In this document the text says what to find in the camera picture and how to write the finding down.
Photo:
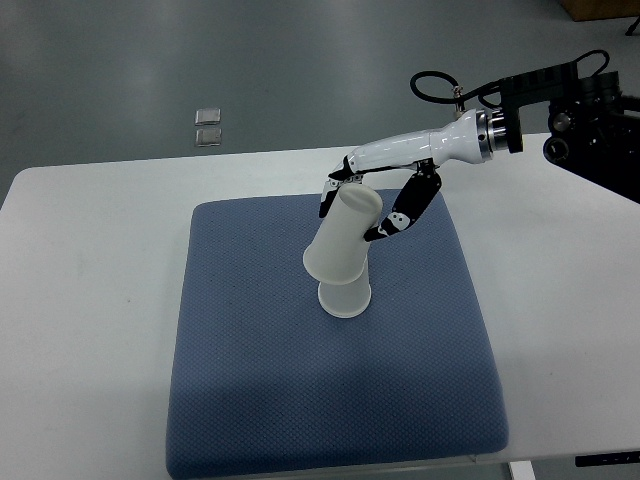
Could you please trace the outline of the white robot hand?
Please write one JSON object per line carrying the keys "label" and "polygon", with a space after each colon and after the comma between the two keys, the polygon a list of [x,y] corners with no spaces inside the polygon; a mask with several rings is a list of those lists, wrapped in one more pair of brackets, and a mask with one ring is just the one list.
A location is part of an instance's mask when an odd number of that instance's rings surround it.
{"label": "white robot hand", "polygon": [[325,218],[345,184],[360,184],[364,173],[408,169],[415,173],[398,194],[391,212],[367,230],[366,242],[412,227],[442,186],[437,166],[449,160],[480,164],[500,149],[500,111],[470,109],[448,125],[377,140],[355,148],[328,175],[321,194],[319,217]]}

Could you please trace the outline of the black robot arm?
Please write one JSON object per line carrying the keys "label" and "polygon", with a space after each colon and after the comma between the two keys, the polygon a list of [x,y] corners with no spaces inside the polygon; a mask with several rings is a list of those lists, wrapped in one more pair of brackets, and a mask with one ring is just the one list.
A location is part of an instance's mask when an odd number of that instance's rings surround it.
{"label": "black robot arm", "polygon": [[457,118],[448,125],[374,141],[347,154],[328,175],[319,215],[325,217],[338,193],[369,173],[407,169],[412,175],[391,212],[366,231],[367,242],[413,226],[439,192],[438,168],[449,160],[480,164],[497,151],[520,153],[521,108],[548,105],[549,137],[543,155],[551,164],[631,201],[639,199],[639,100],[625,96],[615,72],[578,74],[576,62],[490,82],[451,99]]}

